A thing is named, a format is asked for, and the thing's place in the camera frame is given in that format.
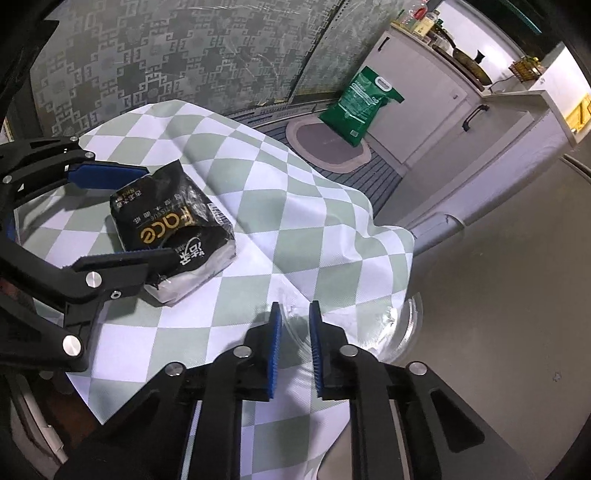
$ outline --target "black tissue package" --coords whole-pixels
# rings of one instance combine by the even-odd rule
[[[110,203],[126,251],[168,247],[178,253],[176,268],[145,286],[162,303],[181,299],[236,257],[232,225],[178,160],[126,185]]]

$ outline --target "black cabinet handle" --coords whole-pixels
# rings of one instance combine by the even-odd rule
[[[466,118],[464,120],[464,123],[462,123],[462,128],[464,129],[464,132],[467,132],[468,130],[470,130],[470,122],[478,114],[478,112],[480,112],[480,111],[487,112],[490,109],[491,109],[491,107],[489,107],[488,105],[478,105],[476,107],[476,109],[470,115],[468,115],[468,118]]]
[[[383,42],[382,42],[382,43],[379,45],[379,47],[378,47],[378,51],[382,51],[382,47],[383,47],[384,45],[386,45],[386,42],[387,42],[388,40],[390,40],[390,37],[386,37],[386,38],[384,39],[384,41],[383,41]]]

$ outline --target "diamond pattern cloth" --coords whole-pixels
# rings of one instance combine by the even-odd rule
[[[316,397],[309,302],[319,300],[324,318],[342,325],[352,343],[375,336],[384,314],[402,307],[412,235],[376,227],[362,193],[327,180],[285,145],[180,100],[121,115],[80,145],[98,160],[150,170],[180,158],[232,221],[238,251],[230,267],[173,307],[148,294],[108,303],[91,367],[70,376],[82,398],[104,422],[167,363],[194,367],[240,344],[278,301],[284,331],[277,392],[270,403],[244,404],[241,475],[315,478],[349,409]],[[29,202],[19,211],[23,245],[59,267],[121,251],[109,194],[70,184]]]

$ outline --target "bottle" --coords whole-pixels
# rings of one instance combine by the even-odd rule
[[[424,38],[425,35],[433,28],[435,22],[439,18],[439,12],[437,10],[428,13],[423,17],[423,19],[418,22],[415,27],[413,28],[413,34],[417,37]]]
[[[402,3],[402,7],[400,9],[400,11],[398,12],[398,15],[396,15],[396,17],[394,17],[394,20],[392,20],[393,24],[396,25],[400,25],[400,21],[404,18],[404,12],[406,12],[406,10],[409,9],[409,7],[411,7],[414,4],[415,0],[405,0]]]
[[[427,2],[428,0],[413,0],[398,18],[398,24],[412,32],[415,24],[427,14]]]

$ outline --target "white wall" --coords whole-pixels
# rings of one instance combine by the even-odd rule
[[[586,93],[591,93],[587,79],[565,46],[530,90],[546,90],[563,116],[569,115]]]
[[[472,58],[478,50],[485,55],[480,66],[493,82],[512,75],[509,65],[523,52],[498,27],[462,0],[445,0],[437,10],[443,28],[452,34],[457,48]]]

